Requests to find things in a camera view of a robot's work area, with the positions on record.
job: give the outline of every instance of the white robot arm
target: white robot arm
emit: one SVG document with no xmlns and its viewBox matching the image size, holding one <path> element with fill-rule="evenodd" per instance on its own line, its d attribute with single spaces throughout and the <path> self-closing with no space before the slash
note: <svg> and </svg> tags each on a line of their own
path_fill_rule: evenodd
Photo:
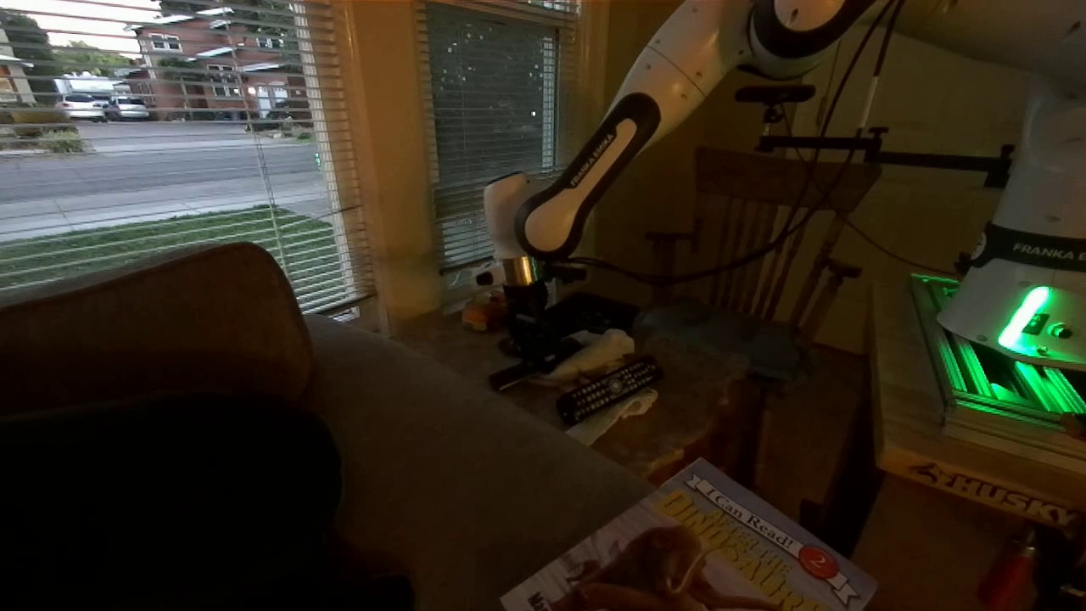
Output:
<svg viewBox="0 0 1086 611">
<path fill-rule="evenodd" d="M 486 192 L 500 258 L 568 258 L 617 173 L 674 134 L 733 69 L 804 76 L 853 24 L 894 0 L 685 0 L 649 42 L 601 129 L 557 182 Z M 939 324 L 974 343 L 1086 368 L 1086 3 L 902 0 L 901 30 L 1039 76 L 1011 182 Z"/>
</svg>

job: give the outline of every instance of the book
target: book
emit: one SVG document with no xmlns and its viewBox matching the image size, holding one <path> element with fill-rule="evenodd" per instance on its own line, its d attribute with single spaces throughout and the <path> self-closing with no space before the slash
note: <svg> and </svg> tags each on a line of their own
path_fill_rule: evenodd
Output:
<svg viewBox="0 0 1086 611">
<path fill-rule="evenodd" d="M 503 609 L 859 611 L 872 598 L 865 569 L 698 460 L 503 594 Z"/>
</svg>

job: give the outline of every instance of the wall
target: wall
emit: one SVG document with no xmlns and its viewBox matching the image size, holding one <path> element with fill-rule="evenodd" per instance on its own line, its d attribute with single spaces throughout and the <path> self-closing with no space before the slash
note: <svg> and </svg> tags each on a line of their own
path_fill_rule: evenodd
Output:
<svg viewBox="0 0 1086 611">
<path fill-rule="evenodd" d="M 607 91 L 674 12 L 674 0 L 611 3 Z M 830 81 L 840 80 L 859 30 L 804 81 L 817 85 L 814 101 L 797 109 L 796 129 L 814 134 L 817 112 L 830 106 Z M 833 134 L 853 134 L 865 98 L 864 63 Z M 737 85 L 750 76 L 730 76 L 723 87 L 666 142 L 645 153 L 629 178 L 601 199 L 594 220 L 599 258 L 651 273 L 645 232 L 692 223 L 688 160 L 697 145 L 753 150 L 760 136 L 760 109 L 737 106 Z M 970 153 L 991 156 L 1002 142 L 1020 142 L 1030 80 L 1011 69 L 982 65 L 939 49 L 895 37 L 884 76 L 884 96 L 872 126 L 890 126 L 886 150 L 912 153 Z M 982 187 L 979 173 L 902 170 L 886 168 L 886 178 L 856 210 L 856 223 L 884 248 L 952 273 L 957 256 L 970 251 L 998 192 Z M 842 350 L 865 350 L 865 308 L 877 278 L 895 278 L 912 265 L 886 258 L 878 248 L 847 233 L 840 256 L 865 267 L 824 319 L 823 341 Z M 607 296 L 649 301 L 651 293 L 617 276 L 594 276 Z"/>
</svg>

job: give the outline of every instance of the window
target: window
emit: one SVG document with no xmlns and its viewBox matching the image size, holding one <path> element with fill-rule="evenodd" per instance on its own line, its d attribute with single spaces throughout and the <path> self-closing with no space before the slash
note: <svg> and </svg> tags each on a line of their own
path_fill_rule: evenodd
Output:
<svg viewBox="0 0 1086 611">
<path fill-rule="evenodd" d="M 0 126 L 0 156 L 9 156 L 0 160 L 0 293 L 158 251 L 256 240 L 278 258 L 305 313 L 353 307 L 371 276 L 335 3 L 175 6 L 184 14 L 0 0 L 15 53 L 34 65 L 23 106 L 39 119 L 22 134 Z M 217 59 L 223 16 L 288 44 Z"/>
<path fill-rule="evenodd" d="M 425 3 L 442 265 L 489 262 L 481 187 L 554 173 L 574 0 Z"/>
</svg>

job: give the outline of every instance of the couch armrest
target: couch armrest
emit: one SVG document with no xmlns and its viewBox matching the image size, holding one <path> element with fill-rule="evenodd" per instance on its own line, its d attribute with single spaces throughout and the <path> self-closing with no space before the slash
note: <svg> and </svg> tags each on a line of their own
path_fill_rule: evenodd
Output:
<svg viewBox="0 0 1086 611">
<path fill-rule="evenodd" d="M 176 394 L 298 401 L 310 377 L 296 296 L 256 244 L 0 299 L 0 414 Z"/>
<path fill-rule="evenodd" d="M 486 611 L 649 494 L 617 466 L 439 365 L 310 324 L 310 407 L 342 460 L 341 537 L 400 566 L 417 611 Z"/>
</svg>

